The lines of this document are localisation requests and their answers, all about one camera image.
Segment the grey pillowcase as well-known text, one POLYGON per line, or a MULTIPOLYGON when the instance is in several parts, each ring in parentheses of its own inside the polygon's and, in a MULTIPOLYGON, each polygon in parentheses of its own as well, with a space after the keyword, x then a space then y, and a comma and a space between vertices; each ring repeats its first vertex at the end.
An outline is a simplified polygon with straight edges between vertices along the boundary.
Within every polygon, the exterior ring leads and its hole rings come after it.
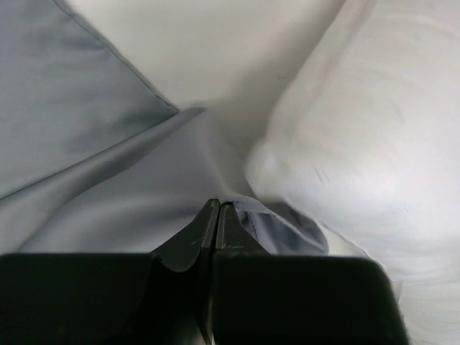
POLYGON ((64 1, 1 3, 1 251, 148 252, 212 198, 273 254, 324 255, 309 219, 257 200, 211 112, 164 101, 64 1))

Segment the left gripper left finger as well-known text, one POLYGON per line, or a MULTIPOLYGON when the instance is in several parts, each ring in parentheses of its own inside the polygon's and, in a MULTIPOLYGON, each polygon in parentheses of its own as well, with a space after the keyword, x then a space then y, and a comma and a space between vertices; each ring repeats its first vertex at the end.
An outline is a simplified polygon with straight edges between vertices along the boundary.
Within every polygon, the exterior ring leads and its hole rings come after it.
POLYGON ((1 257, 3 344, 206 344, 220 204, 148 253, 1 257))

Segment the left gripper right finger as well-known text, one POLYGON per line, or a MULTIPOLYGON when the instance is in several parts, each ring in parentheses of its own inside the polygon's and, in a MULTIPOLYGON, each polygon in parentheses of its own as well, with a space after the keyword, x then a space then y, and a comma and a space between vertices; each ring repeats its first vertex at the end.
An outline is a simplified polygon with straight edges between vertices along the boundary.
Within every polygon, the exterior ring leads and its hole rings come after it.
POLYGON ((356 257, 281 256, 222 205, 213 256, 217 344, 407 344, 382 268, 356 257))

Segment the white pillow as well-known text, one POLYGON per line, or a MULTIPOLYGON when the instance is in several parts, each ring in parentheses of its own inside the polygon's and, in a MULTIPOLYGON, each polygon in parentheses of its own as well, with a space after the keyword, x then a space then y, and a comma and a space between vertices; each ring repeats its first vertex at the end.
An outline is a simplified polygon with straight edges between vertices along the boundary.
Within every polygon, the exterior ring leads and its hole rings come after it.
POLYGON ((457 344, 459 3, 345 1, 247 178, 384 267, 412 344, 457 344))

